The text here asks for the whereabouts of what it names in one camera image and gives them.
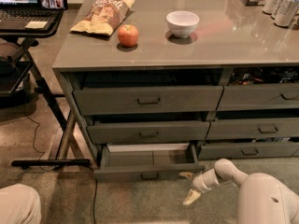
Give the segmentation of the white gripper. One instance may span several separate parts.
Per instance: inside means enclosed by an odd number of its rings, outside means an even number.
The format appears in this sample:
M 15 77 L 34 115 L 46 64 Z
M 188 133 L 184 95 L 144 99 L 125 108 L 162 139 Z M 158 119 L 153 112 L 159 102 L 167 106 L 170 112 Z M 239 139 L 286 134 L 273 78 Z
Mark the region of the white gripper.
M 190 189 L 187 197 L 183 201 L 184 205 L 190 205 L 200 198 L 201 192 L 205 193 L 210 191 L 213 187 L 217 187 L 220 182 L 216 175 L 214 169 L 209 169 L 203 173 L 191 173 L 191 172 L 180 172 L 180 176 L 192 180 L 192 187 L 195 189 Z

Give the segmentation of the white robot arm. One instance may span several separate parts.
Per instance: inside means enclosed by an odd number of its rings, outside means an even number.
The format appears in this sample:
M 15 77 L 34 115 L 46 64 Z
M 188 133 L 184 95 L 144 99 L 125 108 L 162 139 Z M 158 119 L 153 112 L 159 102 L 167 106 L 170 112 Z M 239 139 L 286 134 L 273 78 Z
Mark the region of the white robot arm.
M 299 224 L 299 196 L 271 175 L 246 174 L 227 159 L 217 160 L 203 173 L 179 175 L 192 185 L 184 205 L 192 204 L 213 187 L 232 182 L 239 187 L 235 224 Z

